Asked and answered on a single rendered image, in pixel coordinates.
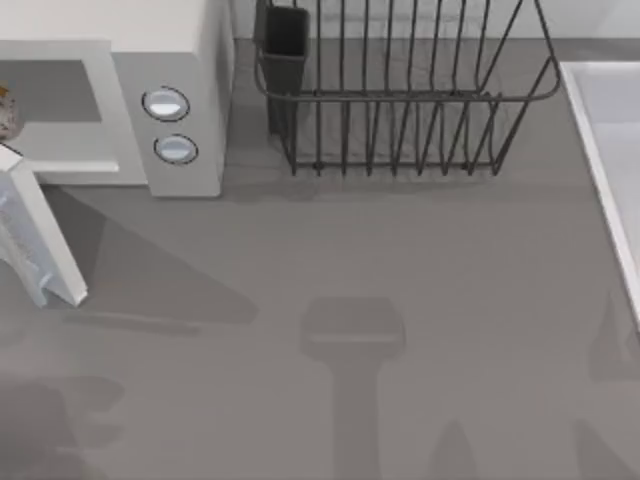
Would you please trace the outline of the small silver microwave knob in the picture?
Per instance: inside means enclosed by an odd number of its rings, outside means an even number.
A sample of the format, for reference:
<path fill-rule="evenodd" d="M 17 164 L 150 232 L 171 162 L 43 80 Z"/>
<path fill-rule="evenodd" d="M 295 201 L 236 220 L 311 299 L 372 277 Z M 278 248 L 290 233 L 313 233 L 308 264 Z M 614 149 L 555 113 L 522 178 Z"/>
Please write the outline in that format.
<path fill-rule="evenodd" d="M 174 134 L 154 141 L 156 156 L 171 165 L 186 165 L 199 155 L 197 144 L 187 136 Z"/>

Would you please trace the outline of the dark grey utensil cup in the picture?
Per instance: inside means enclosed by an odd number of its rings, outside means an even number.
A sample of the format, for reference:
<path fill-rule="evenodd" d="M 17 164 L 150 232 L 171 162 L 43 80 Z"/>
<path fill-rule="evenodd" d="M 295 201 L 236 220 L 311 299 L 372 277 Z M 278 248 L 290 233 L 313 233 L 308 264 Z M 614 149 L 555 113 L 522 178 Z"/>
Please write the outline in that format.
<path fill-rule="evenodd" d="M 271 135 L 291 136 L 296 98 L 308 58 L 310 12 L 296 5 L 256 0 L 254 43 L 264 79 Z"/>

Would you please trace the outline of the large silver microwave knob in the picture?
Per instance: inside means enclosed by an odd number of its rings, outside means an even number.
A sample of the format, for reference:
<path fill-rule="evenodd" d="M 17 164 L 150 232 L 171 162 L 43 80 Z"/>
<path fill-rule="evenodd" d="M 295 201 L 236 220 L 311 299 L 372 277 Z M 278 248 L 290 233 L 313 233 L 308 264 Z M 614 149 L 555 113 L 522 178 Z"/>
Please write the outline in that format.
<path fill-rule="evenodd" d="M 168 86 L 145 92 L 141 102 L 144 111 L 160 122 L 177 122 L 190 112 L 188 98 L 179 90 Z"/>

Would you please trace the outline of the pale microwave oven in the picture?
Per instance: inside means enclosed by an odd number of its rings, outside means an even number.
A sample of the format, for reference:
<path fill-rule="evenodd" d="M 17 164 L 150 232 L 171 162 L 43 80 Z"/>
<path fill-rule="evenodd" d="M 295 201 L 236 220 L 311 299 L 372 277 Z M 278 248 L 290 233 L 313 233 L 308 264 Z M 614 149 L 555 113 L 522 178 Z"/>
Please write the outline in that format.
<path fill-rule="evenodd" d="M 0 0 L 0 84 L 24 122 L 0 141 L 52 185 L 144 186 L 160 198 L 221 192 L 235 65 L 229 0 Z M 142 95 L 189 100 L 160 122 Z M 184 135 L 199 155 L 171 165 L 154 141 Z"/>

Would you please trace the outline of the white microwave door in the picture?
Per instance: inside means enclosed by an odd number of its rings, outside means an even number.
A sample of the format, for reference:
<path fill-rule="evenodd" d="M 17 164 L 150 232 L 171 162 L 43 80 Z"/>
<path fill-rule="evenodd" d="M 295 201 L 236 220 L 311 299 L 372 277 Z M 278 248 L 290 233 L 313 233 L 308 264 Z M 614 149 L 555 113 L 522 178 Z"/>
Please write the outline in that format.
<path fill-rule="evenodd" d="M 88 287 L 27 160 L 0 144 L 0 260 L 13 268 L 33 302 L 54 294 L 77 307 Z"/>

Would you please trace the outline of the white sink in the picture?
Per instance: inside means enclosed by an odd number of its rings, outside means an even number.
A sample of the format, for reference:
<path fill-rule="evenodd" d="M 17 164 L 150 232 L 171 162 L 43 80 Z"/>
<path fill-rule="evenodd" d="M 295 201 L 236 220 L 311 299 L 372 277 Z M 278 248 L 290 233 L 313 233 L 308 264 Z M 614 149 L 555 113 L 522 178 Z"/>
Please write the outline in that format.
<path fill-rule="evenodd" d="M 560 69 L 640 332 L 640 61 Z"/>

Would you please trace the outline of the speckled brown food item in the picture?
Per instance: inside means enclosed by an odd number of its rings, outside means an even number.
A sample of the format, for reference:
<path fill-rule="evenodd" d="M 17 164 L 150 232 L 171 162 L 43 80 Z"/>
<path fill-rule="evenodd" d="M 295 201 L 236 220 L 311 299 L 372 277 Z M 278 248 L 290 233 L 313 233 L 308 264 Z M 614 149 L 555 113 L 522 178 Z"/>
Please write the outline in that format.
<path fill-rule="evenodd" d="M 24 122 L 15 95 L 0 84 L 0 141 L 16 138 L 23 130 Z"/>

